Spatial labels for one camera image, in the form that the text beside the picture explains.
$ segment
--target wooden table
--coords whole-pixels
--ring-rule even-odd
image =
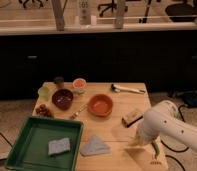
[[[122,86],[130,88],[139,88],[146,90],[143,83],[118,83]],[[46,82],[43,86],[50,90],[50,99],[45,101],[39,98],[36,107],[40,104],[46,104],[55,118],[69,119],[69,117],[87,104],[89,99],[97,94],[104,93],[110,96],[114,102],[113,111],[111,115],[105,118],[91,115],[87,109],[82,111],[76,120],[84,123],[84,130],[81,139],[80,148],[87,142],[87,140],[94,134],[98,135],[111,148],[110,154],[95,155],[83,157],[80,153],[77,158],[77,171],[164,171],[167,170],[168,165],[163,151],[160,138],[156,140],[160,155],[158,160],[162,164],[151,165],[150,162],[155,154],[154,149],[149,144],[144,147],[129,146],[132,137],[136,133],[136,124],[129,128],[122,125],[122,116],[131,112],[135,108],[145,112],[151,107],[148,93],[135,94],[128,92],[115,93],[110,90],[111,83],[87,83],[86,92],[81,95],[75,95],[72,106],[62,111],[58,109],[52,102],[51,96],[56,91],[56,85],[51,82]],[[64,83],[64,87],[73,90],[71,83]]]

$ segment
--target cabinet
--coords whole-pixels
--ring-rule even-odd
[[[0,36],[0,99],[35,98],[56,76],[197,89],[197,30]]]

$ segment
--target red object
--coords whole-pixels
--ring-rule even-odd
[[[60,109],[67,110],[73,101],[73,93],[68,89],[60,89],[52,96],[52,102]]]
[[[88,111],[96,116],[108,116],[112,108],[113,101],[105,94],[96,94],[88,102]]]

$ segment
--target maroon bowl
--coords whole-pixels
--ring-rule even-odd
[[[73,101],[73,93],[68,89],[57,90],[52,96],[52,102],[60,109],[67,110]]]

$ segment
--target orange bowl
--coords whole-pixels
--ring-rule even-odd
[[[108,116],[112,112],[113,101],[105,94],[96,94],[88,102],[88,111],[96,116]]]

